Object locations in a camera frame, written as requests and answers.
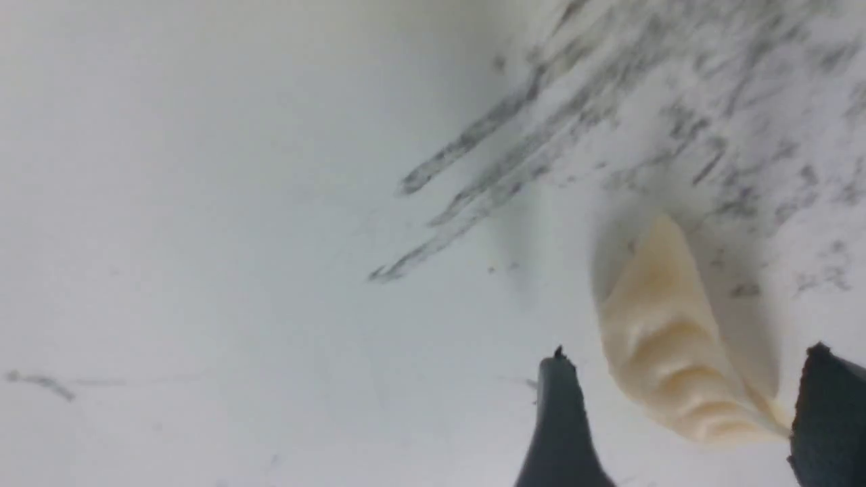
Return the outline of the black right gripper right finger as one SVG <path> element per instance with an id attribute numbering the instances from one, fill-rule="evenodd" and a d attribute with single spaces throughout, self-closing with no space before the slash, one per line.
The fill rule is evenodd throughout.
<path id="1" fill-rule="evenodd" d="M 865 484 L 865 370 L 822 342 L 806 351 L 788 463 L 800 486 Z"/>

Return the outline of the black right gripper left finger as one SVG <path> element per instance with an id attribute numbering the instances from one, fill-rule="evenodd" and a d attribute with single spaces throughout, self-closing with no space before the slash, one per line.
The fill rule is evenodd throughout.
<path id="1" fill-rule="evenodd" d="M 593 445 L 576 367 L 562 346 L 539 363 L 535 428 L 516 486 L 612 486 Z"/>

